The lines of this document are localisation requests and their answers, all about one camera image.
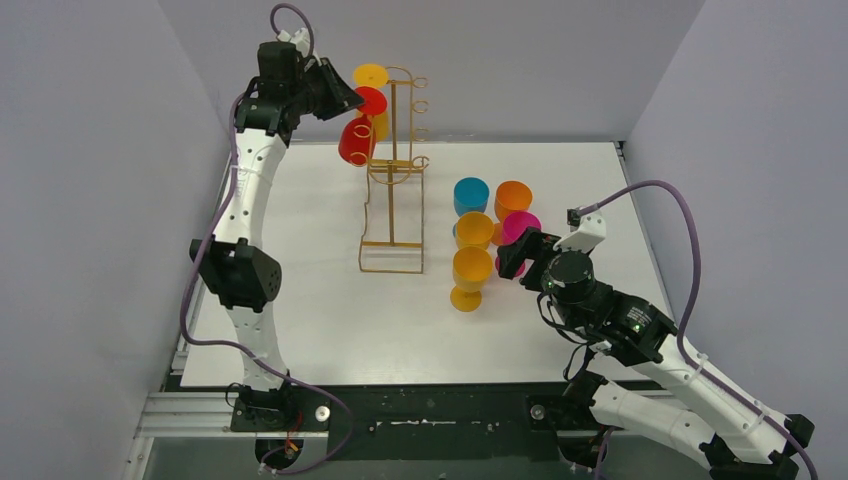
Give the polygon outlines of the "magenta plastic wine glass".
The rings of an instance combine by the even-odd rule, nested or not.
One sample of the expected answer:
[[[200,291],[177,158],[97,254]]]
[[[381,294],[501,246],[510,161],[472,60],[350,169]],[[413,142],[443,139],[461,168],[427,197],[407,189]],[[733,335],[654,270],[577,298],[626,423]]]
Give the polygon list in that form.
[[[528,211],[515,211],[507,215],[500,223],[499,235],[495,239],[499,240],[498,248],[515,243],[527,228],[542,227],[541,221],[537,216]]]

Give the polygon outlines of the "yellow back wine glass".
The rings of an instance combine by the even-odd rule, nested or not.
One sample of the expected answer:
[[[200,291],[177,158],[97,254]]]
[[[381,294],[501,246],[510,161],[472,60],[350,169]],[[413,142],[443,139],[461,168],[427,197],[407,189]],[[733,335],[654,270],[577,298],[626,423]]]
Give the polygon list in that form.
[[[385,140],[389,134],[389,101],[383,88],[388,84],[388,70],[378,64],[367,63],[353,71],[354,91],[364,100],[357,108],[358,115],[364,116],[373,127],[374,139]]]

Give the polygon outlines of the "yellow wine glass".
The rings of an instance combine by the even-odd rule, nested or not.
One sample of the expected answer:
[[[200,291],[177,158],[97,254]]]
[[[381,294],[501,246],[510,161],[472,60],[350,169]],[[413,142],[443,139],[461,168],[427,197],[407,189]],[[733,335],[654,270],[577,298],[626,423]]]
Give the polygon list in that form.
[[[374,139],[385,140],[389,134],[389,101],[383,88],[388,84],[388,70],[378,64],[367,63],[353,71],[354,91],[364,100],[357,108],[358,115],[364,116],[373,127]]]
[[[462,215],[455,226],[455,242],[459,249],[479,247],[486,250],[494,235],[494,222],[485,213],[471,211]]]
[[[460,312],[472,312],[482,303],[482,290],[494,268],[487,250],[476,246],[460,248],[452,260],[454,287],[451,305]]]

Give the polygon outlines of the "red plastic wine glass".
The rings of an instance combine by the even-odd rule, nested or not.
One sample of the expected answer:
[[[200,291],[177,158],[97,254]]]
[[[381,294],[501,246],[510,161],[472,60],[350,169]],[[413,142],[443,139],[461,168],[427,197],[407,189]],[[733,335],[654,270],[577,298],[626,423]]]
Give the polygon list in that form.
[[[388,100],[377,88],[360,86],[355,89],[365,101],[355,117],[345,126],[338,144],[340,157],[356,167],[363,167],[372,157],[376,144],[388,137]]]

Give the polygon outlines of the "orange plastic wine glass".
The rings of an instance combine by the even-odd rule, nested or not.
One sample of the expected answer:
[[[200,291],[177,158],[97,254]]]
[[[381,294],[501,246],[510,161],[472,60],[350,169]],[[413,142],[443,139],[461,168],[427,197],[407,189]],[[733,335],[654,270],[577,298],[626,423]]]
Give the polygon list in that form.
[[[497,222],[494,227],[492,242],[496,246],[503,243],[503,221],[517,211],[527,211],[533,201],[532,190],[524,183],[509,180],[501,183],[495,192],[494,212]]]

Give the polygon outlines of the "blue plastic wine glass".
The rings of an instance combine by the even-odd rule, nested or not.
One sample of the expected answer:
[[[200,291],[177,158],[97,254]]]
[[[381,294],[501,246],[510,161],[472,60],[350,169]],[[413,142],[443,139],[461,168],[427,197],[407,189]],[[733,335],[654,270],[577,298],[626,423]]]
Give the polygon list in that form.
[[[453,206],[456,215],[461,218],[470,212],[485,213],[489,195],[489,187],[482,179],[477,177],[460,179],[453,188]]]

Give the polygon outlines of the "gold wire glass rack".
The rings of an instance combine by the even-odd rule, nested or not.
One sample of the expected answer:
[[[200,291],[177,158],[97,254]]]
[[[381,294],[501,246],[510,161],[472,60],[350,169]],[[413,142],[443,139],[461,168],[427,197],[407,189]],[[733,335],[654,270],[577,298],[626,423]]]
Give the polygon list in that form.
[[[376,144],[365,172],[363,231],[357,251],[363,273],[424,271],[424,190],[429,158],[416,150],[427,133],[418,117],[429,104],[420,98],[428,79],[400,66],[383,66],[389,107],[388,137]]]

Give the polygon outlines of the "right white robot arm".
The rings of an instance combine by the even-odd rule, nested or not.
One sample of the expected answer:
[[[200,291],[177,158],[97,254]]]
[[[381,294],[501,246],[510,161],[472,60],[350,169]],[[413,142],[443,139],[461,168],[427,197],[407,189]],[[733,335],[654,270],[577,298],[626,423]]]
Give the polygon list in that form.
[[[793,457],[814,431],[801,414],[770,412],[709,372],[672,320],[649,301],[596,279],[590,256],[559,251],[558,236],[527,229],[497,250],[497,270],[512,278],[532,262],[520,283],[556,312],[548,325],[567,339],[581,338],[587,355],[611,357],[650,378],[681,402],[666,403],[629,391],[582,368],[563,395],[565,419],[585,429],[595,423],[629,430],[692,459],[713,479],[794,479]]]

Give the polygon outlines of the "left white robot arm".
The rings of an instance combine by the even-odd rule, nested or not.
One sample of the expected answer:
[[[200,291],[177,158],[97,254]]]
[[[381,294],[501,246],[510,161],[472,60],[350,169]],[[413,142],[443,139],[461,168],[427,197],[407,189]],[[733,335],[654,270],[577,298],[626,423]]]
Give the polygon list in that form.
[[[295,425],[300,409],[287,380],[272,304],[280,293],[280,263],[262,249],[262,230],[276,171],[304,116],[330,120],[363,105],[363,98],[304,31],[261,44],[259,73],[234,102],[228,191],[209,240],[193,240],[190,257],[208,291],[227,313],[241,353],[243,376],[236,413],[273,431]]]

